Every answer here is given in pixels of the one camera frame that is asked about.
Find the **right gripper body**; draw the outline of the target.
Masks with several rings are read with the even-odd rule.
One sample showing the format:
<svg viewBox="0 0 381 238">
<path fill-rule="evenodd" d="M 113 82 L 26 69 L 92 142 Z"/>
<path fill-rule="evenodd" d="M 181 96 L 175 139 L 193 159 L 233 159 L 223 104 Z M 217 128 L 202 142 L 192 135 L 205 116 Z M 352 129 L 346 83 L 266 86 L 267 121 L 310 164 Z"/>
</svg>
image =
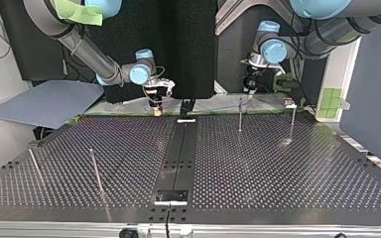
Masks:
<svg viewBox="0 0 381 238">
<path fill-rule="evenodd" d="M 149 95 L 149 104 L 154 111 L 162 108 L 162 96 L 158 94 Z"/>
</svg>

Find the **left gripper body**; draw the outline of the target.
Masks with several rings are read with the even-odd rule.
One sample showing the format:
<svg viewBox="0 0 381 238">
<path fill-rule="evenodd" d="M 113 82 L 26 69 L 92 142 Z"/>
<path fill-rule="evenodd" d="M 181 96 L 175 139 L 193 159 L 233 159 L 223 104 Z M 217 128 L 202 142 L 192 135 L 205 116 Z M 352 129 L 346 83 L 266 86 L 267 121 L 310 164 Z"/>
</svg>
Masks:
<svg viewBox="0 0 381 238">
<path fill-rule="evenodd" d="M 247 91 L 257 89 L 257 80 L 261 77 L 262 72 L 252 67 L 245 69 L 245 76 L 243 78 L 243 85 Z"/>
</svg>

